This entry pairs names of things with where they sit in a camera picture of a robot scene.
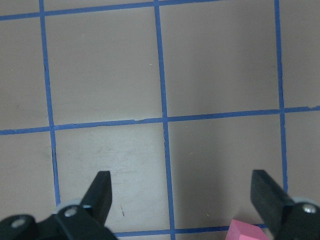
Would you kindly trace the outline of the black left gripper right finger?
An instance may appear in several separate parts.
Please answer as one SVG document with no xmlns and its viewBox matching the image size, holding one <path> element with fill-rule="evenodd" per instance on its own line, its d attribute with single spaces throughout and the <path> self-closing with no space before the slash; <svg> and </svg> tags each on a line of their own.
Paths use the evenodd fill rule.
<svg viewBox="0 0 320 240">
<path fill-rule="evenodd" d="M 320 206 L 290 197 L 263 169 L 252 171 L 250 200 L 275 240 L 320 238 Z"/>
</svg>

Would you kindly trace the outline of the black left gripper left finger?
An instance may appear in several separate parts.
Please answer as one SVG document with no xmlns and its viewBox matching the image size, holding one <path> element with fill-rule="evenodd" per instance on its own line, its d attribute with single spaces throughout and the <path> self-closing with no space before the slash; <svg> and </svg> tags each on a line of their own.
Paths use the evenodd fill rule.
<svg viewBox="0 0 320 240">
<path fill-rule="evenodd" d="M 109 171 L 99 171 L 79 203 L 60 206 L 48 218 L 36 222 L 29 214 L 0 221 L 2 240 L 116 240 L 105 227 L 112 205 Z"/>
</svg>

